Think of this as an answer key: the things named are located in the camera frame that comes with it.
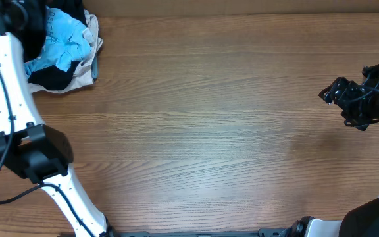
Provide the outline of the black t-shirt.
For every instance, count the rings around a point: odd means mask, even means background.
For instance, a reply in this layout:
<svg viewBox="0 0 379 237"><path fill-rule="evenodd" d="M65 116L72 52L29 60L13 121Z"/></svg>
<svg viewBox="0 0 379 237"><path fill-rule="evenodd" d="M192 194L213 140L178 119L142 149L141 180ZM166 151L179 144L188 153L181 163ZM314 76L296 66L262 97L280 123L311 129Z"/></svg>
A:
<svg viewBox="0 0 379 237"><path fill-rule="evenodd" d="M27 24L20 33L24 62L39 56L46 39L46 0L24 0L20 5L26 10Z"/></svg>

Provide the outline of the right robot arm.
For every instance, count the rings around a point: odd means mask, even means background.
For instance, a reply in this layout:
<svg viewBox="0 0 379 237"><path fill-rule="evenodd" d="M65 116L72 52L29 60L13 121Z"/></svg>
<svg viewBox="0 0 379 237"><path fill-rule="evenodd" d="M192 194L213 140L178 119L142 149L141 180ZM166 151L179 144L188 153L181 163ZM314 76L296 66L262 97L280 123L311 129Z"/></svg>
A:
<svg viewBox="0 0 379 237"><path fill-rule="evenodd" d="M364 66L360 82L338 77L319 97L339 107L346 127L364 132L379 124L379 64ZM280 236L379 236L379 189L373 199L349 210L340 220L306 216Z"/></svg>

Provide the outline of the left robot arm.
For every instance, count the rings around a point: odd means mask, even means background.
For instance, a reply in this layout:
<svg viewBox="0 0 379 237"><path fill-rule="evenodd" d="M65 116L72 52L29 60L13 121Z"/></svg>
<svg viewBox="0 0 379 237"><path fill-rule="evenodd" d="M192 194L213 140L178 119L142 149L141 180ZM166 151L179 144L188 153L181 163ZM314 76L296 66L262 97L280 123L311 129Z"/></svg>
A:
<svg viewBox="0 0 379 237"><path fill-rule="evenodd" d="M7 167L34 184L0 200L0 205L42 189L63 212L75 236L115 236L78 180L68 138L45 125L27 85L24 62L41 53L46 20L44 1L0 0L0 172Z"/></svg>

